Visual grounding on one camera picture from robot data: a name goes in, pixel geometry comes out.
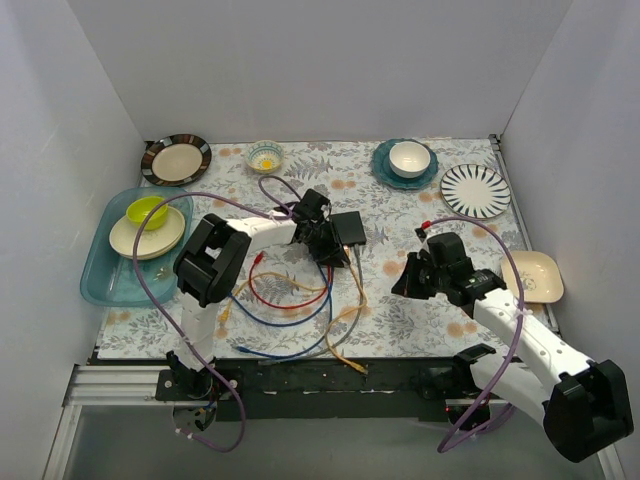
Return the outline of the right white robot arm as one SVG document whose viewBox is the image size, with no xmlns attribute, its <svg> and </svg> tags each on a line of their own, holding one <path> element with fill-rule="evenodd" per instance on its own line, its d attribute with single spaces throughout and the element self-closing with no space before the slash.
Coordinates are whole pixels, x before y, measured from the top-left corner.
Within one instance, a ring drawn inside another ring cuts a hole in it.
<svg viewBox="0 0 640 480">
<path fill-rule="evenodd" d="M 580 462 L 633 433 L 622 369 L 592 360 L 520 309 L 499 276 L 473 266 L 457 234 L 433 236 L 409 253 L 392 292 L 424 300 L 442 293 L 503 342 L 515 343 L 514 362 L 484 344 L 456 355 L 453 387 L 469 398 L 488 390 L 525 412 L 564 458 Z"/>
</svg>

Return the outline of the black network switch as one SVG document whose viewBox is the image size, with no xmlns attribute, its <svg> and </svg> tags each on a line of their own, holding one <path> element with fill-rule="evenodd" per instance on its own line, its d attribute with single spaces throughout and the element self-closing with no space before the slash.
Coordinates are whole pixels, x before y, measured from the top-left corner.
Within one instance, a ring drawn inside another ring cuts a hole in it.
<svg viewBox="0 0 640 480">
<path fill-rule="evenodd" d="M 344 246 L 365 245 L 367 242 L 359 211 L 338 213 L 332 216 L 337 234 Z"/>
</svg>

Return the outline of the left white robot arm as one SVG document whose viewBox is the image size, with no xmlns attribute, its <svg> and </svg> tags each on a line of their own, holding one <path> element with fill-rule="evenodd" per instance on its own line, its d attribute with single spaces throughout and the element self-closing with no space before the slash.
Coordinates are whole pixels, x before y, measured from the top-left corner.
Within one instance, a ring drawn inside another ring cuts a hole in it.
<svg viewBox="0 0 640 480">
<path fill-rule="evenodd" d="M 248 254 L 299 243 L 321 266 L 350 264 L 329 207 L 327 197 L 309 189 L 298 201 L 262 216 L 225 220 L 208 214 L 199 222 L 174 263 L 182 294 L 183 340 L 167 353 L 170 369 L 179 375 L 178 387 L 188 398 L 200 400 L 212 390 L 213 377 L 204 364 L 214 358 L 218 310 L 235 287 Z"/>
</svg>

